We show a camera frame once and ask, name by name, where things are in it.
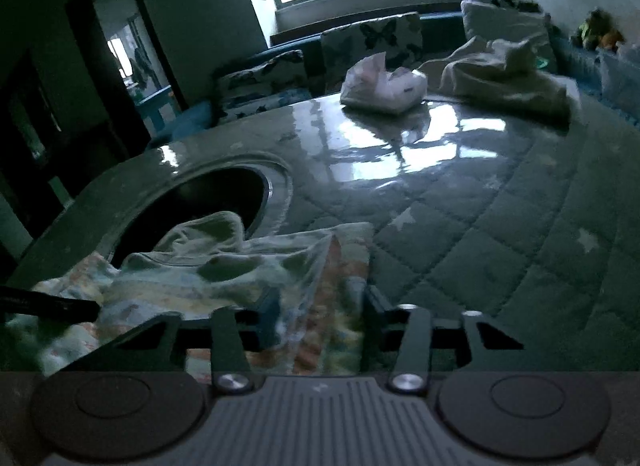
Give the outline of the beige crumpled cloth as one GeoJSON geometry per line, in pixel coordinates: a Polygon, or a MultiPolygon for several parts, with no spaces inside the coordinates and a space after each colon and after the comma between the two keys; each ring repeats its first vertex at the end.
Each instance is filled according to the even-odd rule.
{"type": "Polygon", "coordinates": [[[424,62],[427,92],[474,107],[570,129],[573,104],[567,85],[537,67],[533,45],[524,40],[474,36],[446,58],[424,62]]]}

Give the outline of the butterfly print cushion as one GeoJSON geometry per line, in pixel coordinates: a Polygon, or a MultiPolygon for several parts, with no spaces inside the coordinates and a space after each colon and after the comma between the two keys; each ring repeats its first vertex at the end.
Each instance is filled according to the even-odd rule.
{"type": "Polygon", "coordinates": [[[326,93],[341,90],[346,72],[360,59],[385,54],[385,67],[416,68],[423,58],[423,36],[418,13],[406,13],[323,31],[320,36],[326,93]]]}

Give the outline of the pastel striped baby garment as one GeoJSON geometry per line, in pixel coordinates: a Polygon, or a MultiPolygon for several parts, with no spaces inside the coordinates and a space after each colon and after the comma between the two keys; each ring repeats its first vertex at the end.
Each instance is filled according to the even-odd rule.
{"type": "Polygon", "coordinates": [[[93,252],[34,290],[96,301],[93,322],[55,326],[33,315],[6,322],[12,368],[50,376],[152,317],[206,319],[224,307],[252,308],[270,293],[281,308],[276,342],[247,352],[256,372],[355,375],[360,368],[364,290],[374,228],[369,222],[246,239],[241,220],[218,212],[173,227],[149,252],[113,267],[93,252]]]}

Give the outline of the clear plastic storage box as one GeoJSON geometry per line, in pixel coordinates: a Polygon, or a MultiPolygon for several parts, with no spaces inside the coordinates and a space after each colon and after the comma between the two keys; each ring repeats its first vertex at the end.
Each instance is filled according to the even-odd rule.
{"type": "Polygon", "coordinates": [[[615,53],[599,48],[598,57],[603,98],[639,119],[639,45],[620,44],[615,53]]]}

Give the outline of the white tissue pack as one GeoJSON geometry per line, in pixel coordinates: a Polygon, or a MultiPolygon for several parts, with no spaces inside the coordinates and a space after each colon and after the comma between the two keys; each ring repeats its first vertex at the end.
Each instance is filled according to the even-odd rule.
{"type": "Polygon", "coordinates": [[[345,107],[398,116],[420,104],[428,88],[427,75],[399,67],[386,70],[386,54],[356,62],[346,72],[340,102],[345,107]]]}

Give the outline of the green plastic basin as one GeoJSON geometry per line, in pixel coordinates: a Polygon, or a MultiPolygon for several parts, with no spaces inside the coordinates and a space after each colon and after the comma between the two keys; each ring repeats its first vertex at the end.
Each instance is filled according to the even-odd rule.
{"type": "Polygon", "coordinates": [[[546,58],[537,56],[536,57],[536,68],[541,70],[541,69],[546,69],[549,65],[549,61],[546,58]]]}

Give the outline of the white pillow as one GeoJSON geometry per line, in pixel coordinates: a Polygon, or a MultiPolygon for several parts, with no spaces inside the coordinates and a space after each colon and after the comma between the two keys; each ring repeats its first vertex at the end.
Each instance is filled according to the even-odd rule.
{"type": "Polygon", "coordinates": [[[518,43],[527,40],[536,54],[548,62],[546,70],[553,74],[558,71],[548,22],[541,14],[498,7],[491,0],[462,0],[460,8],[466,39],[479,36],[487,41],[500,39],[518,43]]]}

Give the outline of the green plush toy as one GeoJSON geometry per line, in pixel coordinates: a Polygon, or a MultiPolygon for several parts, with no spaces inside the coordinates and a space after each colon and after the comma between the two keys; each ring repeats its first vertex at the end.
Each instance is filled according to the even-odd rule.
{"type": "Polygon", "coordinates": [[[612,23],[610,14],[600,8],[592,10],[585,21],[570,36],[570,44],[595,52],[598,48],[616,53],[618,44],[624,42],[624,36],[612,23]]]}

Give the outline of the dark blue sofa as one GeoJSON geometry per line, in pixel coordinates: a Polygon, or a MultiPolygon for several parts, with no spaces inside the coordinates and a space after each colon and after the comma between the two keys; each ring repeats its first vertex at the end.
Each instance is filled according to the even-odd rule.
{"type": "Polygon", "coordinates": [[[232,60],[213,72],[212,93],[152,136],[157,148],[260,112],[336,93],[345,74],[363,57],[384,53],[386,69],[416,68],[449,54],[465,41],[462,15],[441,12],[344,22],[285,42],[254,56],[232,60]]]}

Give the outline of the quilted star table cover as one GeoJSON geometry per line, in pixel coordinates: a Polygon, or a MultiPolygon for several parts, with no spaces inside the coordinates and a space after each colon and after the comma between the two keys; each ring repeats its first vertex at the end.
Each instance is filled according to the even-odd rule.
{"type": "Polygon", "coordinates": [[[590,371],[639,367],[639,132],[589,95],[565,132],[460,104],[404,120],[334,96],[152,149],[90,183],[10,282],[54,278],[141,200],[200,170],[281,159],[280,232],[373,226],[372,282],[388,299],[480,311],[590,371]]]}

